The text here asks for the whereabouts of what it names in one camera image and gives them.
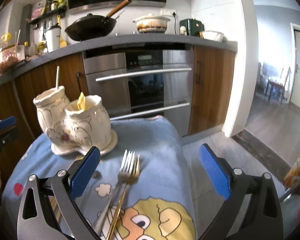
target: fork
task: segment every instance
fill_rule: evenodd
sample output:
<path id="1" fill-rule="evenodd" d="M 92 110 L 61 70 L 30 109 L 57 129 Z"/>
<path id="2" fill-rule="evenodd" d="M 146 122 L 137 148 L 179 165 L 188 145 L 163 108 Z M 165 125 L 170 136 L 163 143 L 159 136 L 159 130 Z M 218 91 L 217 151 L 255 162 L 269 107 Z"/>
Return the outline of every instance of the fork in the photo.
<path id="1" fill-rule="evenodd" d="M 121 212 L 122 203 L 123 203 L 124 197 L 125 197 L 127 189 L 128 189 L 128 185 L 133 185 L 133 184 L 137 183 L 139 180 L 139 175 L 140 175 L 140 155 L 138 155 L 138 160 L 135 161 L 135 163 L 133 165 L 132 173 L 125 180 L 125 186 L 124 186 L 123 192 L 121 194 L 121 197 L 119 199 L 117 208 L 115 209 L 106 240 L 111 240 L 111 238 L 112 238 L 115 226 L 116 226 L 118 218 L 119 218 L 119 214 Z"/>
<path id="2" fill-rule="evenodd" d="M 119 188 L 119 185 L 121 183 L 123 183 L 124 181 L 126 181 L 132 173 L 132 168 L 133 168 L 134 161 L 135 161 L 135 157 L 134 157 L 135 153 L 132 151 L 129 151 L 129 153 L 127 153 L 127 152 L 128 152 L 128 150 L 125 150 L 124 155 L 123 155 L 121 167 L 120 167 L 120 170 L 118 173 L 117 184 L 114 186 L 114 190 L 111 192 L 109 200 L 108 200 L 105 208 L 103 209 L 102 213 L 96 219 L 96 221 L 93 223 L 93 229 L 97 235 L 100 235 L 100 233 L 101 233 L 103 223 L 104 223 L 105 217 L 107 215 L 108 208 L 110 206 L 110 203 L 111 203 L 114 195 L 116 194 L 116 192 Z"/>

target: oven handle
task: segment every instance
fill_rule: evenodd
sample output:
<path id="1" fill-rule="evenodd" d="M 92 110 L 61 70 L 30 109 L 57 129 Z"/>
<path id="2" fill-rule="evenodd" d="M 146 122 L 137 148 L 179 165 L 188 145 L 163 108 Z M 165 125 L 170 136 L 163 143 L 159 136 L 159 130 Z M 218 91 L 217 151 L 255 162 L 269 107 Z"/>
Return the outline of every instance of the oven handle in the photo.
<path id="1" fill-rule="evenodd" d="M 167 69 L 154 69 L 154 70 L 143 70 L 143 71 L 136 71 L 136 72 L 129 72 L 124 74 L 117 74 L 111 75 L 106 77 L 99 77 L 96 78 L 96 82 L 112 80 L 117 78 L 124 78 L 124 77 L 138 77 L 148 74 L 160 74 L 160 73 L 171 73 L 171 72 L 185 72 L 185 71 L 192 71 L 192 68 L 167 68 Z"/>
<path id="2" fill-rule="evenodd" d="M 179 108 L 179 107 L 185 107 L 185 106 L 189 106 L 189 105 L 190 105 L 190 103 L 181 103 L 181 104 L 177 104 L 174 106 L 166 106 L 166 107 L 160 107 L 160 108 L 142 111 L 142 112 L 133 113 L 133 114 L 125 114 L 125 115 L 121 115 L 121 116 L 112 117 L 112 118 L 110 118 L 110 121 L 133 118 L 133 117 L 138 117 L 138 116 L 142 116 L 142 115 L 146 115 L 146 114 L 154 114 L 154 113 L 158 113 L 158 112 L 162 112 L 162 111 L 166 111 L 166 110 L 170 110 L 170 109 L 175 109 L 175 108 Z"/>

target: metal screw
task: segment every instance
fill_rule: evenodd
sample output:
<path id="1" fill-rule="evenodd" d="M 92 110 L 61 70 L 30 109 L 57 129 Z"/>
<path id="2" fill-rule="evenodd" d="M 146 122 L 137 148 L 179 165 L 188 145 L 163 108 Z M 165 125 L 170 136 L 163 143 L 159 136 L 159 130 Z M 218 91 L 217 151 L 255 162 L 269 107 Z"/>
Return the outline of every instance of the metal screw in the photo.
<path id="1" fill-rule="evenodd" d="M 59 177 L 63 177 L 65 174 L 66 174 L 65 170 L 61 170 L 61 171 L 58 172 Z"/>
<path id="2" fill-rule="evenodd" d="M 266 172 L 266 173 L 263 174 L 263 175 L 265 176 L 266 179 L 271 179 L 271 175 L 270 175 L 269 173 Z"/>
<path id="3" fill-rule="evenodd" d="M 29 181 L 33 181 L 35 179 L 35 175 L 30 175 Z"/>
<path id="4" fill-rule="evenodd" d="M 234 171 L 234 174 L 236 174 L 236 175 L 242 174 L 242 170 L 240 170 L 239 168 L 235 168 L 233 171 Z"/>

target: black spice rack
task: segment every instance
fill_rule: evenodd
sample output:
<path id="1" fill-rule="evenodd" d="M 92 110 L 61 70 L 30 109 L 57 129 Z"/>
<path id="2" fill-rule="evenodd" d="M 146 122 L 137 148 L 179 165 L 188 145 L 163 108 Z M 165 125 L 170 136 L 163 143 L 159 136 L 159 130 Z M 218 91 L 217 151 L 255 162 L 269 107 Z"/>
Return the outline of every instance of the black spice rack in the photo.
<path id="1" fill-rule="evenodd" d="M 40 15 L 39 17 L 37 18 L 34 18 L 33 20 L 31 21 L 28 21 L 28 23 L 30 25 L 36 25 L 38 24 L 39 22 L 42 22 L 44 19 L 46 18 L 49 18 L 50 16 L 52 15 L 57 15 L 59 14 L 61 18 L 63 18 L 65 15 L 66 15 L 66 11 L 67 11 L 67 6 L 62 6 L 60 8 L 57 8 L 57 9 L 54 9 L 54 10 L 51 10 L 43 15 Z"/>

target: wok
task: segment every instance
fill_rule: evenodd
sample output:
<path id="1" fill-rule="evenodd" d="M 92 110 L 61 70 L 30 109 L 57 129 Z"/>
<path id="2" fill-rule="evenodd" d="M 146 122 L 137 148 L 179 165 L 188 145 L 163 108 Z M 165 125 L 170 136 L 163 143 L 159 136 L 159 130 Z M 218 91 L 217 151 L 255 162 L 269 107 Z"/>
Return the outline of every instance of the wok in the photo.
<path id="1" fill-rule="evenodd" d="M 89 13 L 72 23 L 65 29 L 68 36 L 74 41 L 85 41 L 108 35 L 117 21 L 111 18 L 116 12 L 130 4 L 131 0 L 124 0 L 116 6 L 107 16 L 93 15 Z"/>

